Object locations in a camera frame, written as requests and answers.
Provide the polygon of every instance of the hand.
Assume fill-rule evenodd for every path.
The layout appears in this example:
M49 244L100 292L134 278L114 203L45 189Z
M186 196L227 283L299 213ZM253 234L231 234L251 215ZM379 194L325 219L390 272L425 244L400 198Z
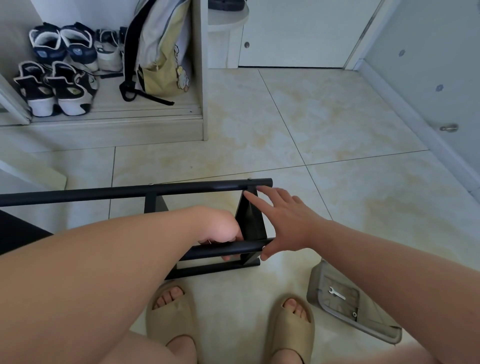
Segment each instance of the hand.
M317 215L298 196L281 188L258 186L257 190L270 198L273 206L261 198L245 191L243 194L270 220L275 228L276 237L262 251L260 258L267 260L273 254L309 248L316 239L320 239L319 231L328 220Z
M210 207L201 207L202 217L206 218L205 237L200 244L225 243L243 240L240 226L230 211ZM223 260L230 260L230 256L223 256Z

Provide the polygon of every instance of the backpack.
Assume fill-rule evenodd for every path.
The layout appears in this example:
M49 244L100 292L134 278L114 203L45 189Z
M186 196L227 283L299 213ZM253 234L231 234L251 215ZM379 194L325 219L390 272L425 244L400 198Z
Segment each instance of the backpack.
M191 65L185 57L191 37L191 0L140 0L125 36L125 101L137 95L173 105L159 97L188 91Z

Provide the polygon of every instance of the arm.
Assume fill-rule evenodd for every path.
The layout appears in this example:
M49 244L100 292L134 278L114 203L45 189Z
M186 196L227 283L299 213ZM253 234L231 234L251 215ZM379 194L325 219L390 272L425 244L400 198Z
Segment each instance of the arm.
M0 256L0 362L99 362L190 247L236 236L229 212L197 206L102 221Z
M258 190L274 206L245 196L276 230L262 260L282 250L312 248L442 363L480 361L480 272L326 220L285 190Z

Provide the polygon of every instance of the wrench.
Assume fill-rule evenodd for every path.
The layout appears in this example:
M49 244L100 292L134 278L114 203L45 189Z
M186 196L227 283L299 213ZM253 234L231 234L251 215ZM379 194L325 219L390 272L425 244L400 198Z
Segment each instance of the wrench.
M340 297L344 301L346 300L345 296L342 296L340 293L335 291L333 287L330 287L330 290L328 291L328 293L334 294L335 296Z

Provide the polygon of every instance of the baseboard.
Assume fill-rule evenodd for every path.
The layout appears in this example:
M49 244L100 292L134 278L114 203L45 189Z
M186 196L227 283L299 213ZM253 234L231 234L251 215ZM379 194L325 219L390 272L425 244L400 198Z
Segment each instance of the baseboard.
M365 60L358 72L467 191L480 188L480 175Z
M203 140L201 115L83 121L46 121L0 126L25 152L133 146Z

